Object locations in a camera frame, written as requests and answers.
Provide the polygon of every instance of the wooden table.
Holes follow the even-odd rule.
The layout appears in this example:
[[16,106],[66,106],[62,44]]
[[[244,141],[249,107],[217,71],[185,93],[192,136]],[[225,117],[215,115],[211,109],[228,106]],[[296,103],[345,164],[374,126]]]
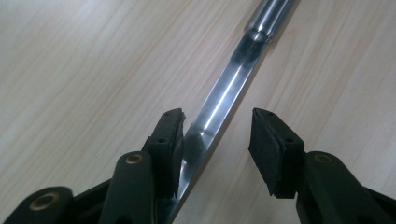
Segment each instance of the wooden table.
[[[1,1],[0,221],[38,189],[110,178],[166,110],[187,130],[258,4]],[[298,223],[248,154],[253,107],[396,198],[395,24],[390,0],[301,1],[175,223]]]

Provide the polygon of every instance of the metal rivet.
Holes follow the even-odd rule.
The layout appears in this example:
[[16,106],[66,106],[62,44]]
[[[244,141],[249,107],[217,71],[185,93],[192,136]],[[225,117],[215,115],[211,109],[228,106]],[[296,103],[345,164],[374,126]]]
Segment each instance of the metal rivet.
[[128,164],[137,164],[143,160],[141,155],[131,155],[125,159]]
[[332,163],[332,158],[325,154],[317,154],[315,155],[315,161],[328,164],[328,163]]
[[58,202],[58,200],[59,200],[59,193],[57,192],[46,193],[34,199],[30,203],[29,208],[33,211],[41,211],[46,208],[49,208],[54,203]]

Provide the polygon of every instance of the small hole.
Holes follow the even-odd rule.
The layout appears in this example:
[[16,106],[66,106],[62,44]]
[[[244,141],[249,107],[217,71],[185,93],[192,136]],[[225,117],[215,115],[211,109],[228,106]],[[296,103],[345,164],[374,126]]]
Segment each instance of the small hole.
[[136,164],[143,160],[141,155],[131,155],[125,159],[126,163],[128,164]]
[[332,163],[332,158],[325,154],[317,154],[317,155],[315,155],[314,158],[316,161],[318,161],[320,163],[325,163],[325,164]]
[[122,216],[117,219],[115,224],[133,224],[134,220],[129,216]]
[[54,203],[58,202],[58,200],[59,200],[59,193],[57,192],[46,193],[36,198],[34,201],[32,201],[32,203],[30,204],[30,209],[33,211],[44,210],[52,206]]

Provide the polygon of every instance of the light wood surface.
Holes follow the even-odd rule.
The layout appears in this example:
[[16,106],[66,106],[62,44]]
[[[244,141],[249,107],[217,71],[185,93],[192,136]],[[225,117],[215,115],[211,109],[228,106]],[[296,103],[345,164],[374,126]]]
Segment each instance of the light wood surface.
[[[166,110],[187,130],[258,4],[0,1],[0,221],[38,189],[110,178]],[[248,154],[253,107],[396,198],[395,40],[395,1],[302,0],[175,223],[298,223]]]

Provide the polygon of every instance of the metal rod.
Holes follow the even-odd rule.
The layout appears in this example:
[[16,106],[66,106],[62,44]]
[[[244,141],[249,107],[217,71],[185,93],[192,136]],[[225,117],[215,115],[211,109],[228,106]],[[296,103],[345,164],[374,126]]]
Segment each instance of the metal rod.
[[205,167],[212,145],[262,53],[296,0],[264,0],[184,138],[178,195],[157,202],[158,223],[171,223]]

